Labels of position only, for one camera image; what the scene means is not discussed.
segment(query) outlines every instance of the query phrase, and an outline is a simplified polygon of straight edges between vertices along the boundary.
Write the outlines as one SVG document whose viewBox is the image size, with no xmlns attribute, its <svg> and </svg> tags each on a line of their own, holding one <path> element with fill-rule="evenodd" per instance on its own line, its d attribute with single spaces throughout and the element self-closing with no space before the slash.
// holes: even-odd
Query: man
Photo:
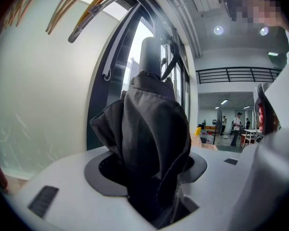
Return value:
<svg viewBox="0 0 289 231">
<path fill-rule="evenodd" d="M 226 123 L 227 123 L 227 119 L 226 116 L 223 116 L 223 120 L 222 120 L 222 132 L 221 132 L 221 136 L 223 135 L 223 132 L 225 131 L 225 127 L 226 127 Z"/>
<path fill-rule="evenodd" d="M 250 128 L 250 121 L 248 118 L 246 118 L 246 129 L 249 129 Z"/>
<path fill-rule="evenodd" d="M 238 113 L 237 116 L 234 118 L 233 120 L 233 139 L 231 142 L 231 146 L 236 146 L 236 140 L 237 140 L 237 136 L 239 135 L 240 132 L 240 128 L 241 128 L 241 121 L 240 121 L 240 117 L 241 117 L 242 113 Z"/>
</svg>

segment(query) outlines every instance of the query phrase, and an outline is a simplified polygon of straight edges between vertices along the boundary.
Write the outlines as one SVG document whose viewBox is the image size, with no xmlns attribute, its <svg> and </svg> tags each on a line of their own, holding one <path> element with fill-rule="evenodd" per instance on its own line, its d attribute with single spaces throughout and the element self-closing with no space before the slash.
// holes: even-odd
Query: wooden floor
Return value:
<svg viewBox="0 0 289 231">
<path fill-rule="evenodd" d="M 217 147 L 214 144 L 203 144 L 199 135 L 191 134 L 192 146 L 202 147 L 210 150 L 217 150 Z"/>
<path fill-rule="evenodd" d="M 14 196 L 26 183 L 27 180 L 22 180 L 10 176 L 5 176 L 8 181 L 7 193 Z"/>
</svg>

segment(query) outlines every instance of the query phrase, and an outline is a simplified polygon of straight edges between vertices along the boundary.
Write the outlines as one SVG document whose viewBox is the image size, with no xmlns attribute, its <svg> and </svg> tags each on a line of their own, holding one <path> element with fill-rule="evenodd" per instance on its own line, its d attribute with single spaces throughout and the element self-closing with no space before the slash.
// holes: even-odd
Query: ceiling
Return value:
<svg viewBox="0 0 289 231">
<path fill-rule="evenodd" d="M 221 107 L 222 109 L 243 109 L 254 105 L 254 98 L 252 92 L 213 92 L 202 93 L 198 96 L 199 107 L 202 109 L 214 109 Z"/>
<path fill-rule="evenodd" d="M 261 36 L 264 24 L 248 23 L 240 14 L 237 21 L 231 21 L 221 0 L 184 0 L 184 6 L 190 13 L 201 51 L 224 48 L 254 48 L 279 54 L 289 51 L 284 29 L 270 27 L 269 33 Z M 224 33 L 215 35 L 216 26 L 222 26 Z"/>
</svg>

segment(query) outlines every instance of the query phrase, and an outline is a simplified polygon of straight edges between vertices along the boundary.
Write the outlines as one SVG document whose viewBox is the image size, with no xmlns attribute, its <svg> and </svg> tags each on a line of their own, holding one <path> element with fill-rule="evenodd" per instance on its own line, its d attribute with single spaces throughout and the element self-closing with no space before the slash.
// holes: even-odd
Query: black cloth bag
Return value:
<svg viewBox="0 0 289 231">
<path fill-rule="evenodd" d="M 191 148 L 189 124 L 171 79 L 141 72 L 118 100 L 90 121 L 101 142 L 127 170 L 129 201 L 153 221 L 173 204 L 177 175 Z"/>
</svg>

